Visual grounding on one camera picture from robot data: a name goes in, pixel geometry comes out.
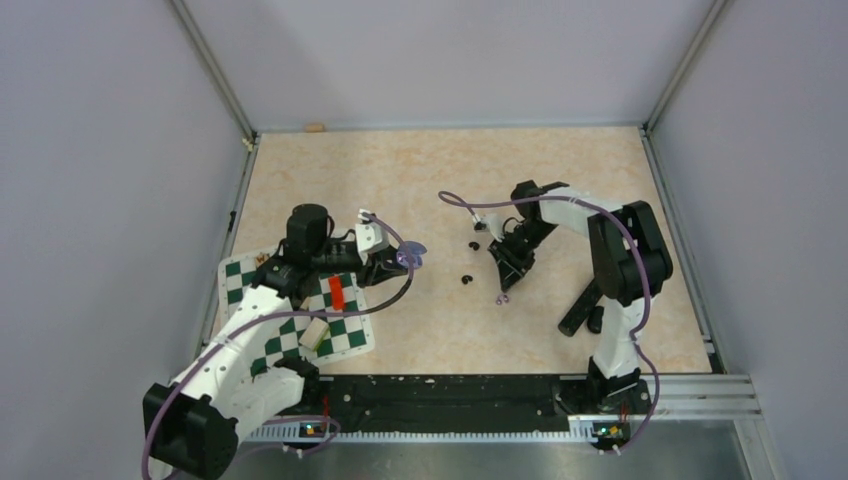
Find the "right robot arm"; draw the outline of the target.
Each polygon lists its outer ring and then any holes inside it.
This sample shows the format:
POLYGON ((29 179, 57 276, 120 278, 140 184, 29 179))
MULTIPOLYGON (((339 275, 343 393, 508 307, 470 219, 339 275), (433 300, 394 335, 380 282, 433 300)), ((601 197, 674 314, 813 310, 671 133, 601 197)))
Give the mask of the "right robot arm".
POLYGON ((640 380, 639 337, 653 298, 673 273, 654 211, 645 201, 604 205, 563 182, 539 186, 524 181, 510 198, 522 219, 488 248, 502 292, 530 271, 536 248, 557 227, 589 240, 604 312, 600 340, 589 359, 586 397, 594 409, 612 412, 640 380))

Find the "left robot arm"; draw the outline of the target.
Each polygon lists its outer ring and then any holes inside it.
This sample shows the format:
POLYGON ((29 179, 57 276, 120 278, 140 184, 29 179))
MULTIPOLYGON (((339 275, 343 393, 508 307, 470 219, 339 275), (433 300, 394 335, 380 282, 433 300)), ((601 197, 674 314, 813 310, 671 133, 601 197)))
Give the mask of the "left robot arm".
POLYGON ((252 375, 270 336, 297 317, 347 317, 345 311, 307 309, 323 274, 352 273, 364 288, 415 273, 408 243, 374 213, 358 212, 351 240, 334 236, 334 228, 324 206, 294 207, 276 252, 257 268, 218 335, 173 380, 148 389, 143 478, 158 460, 200 479, 218 479, 240 445, 278 413, 317 407, 320 386, 297 369, 271 366, 252 375))

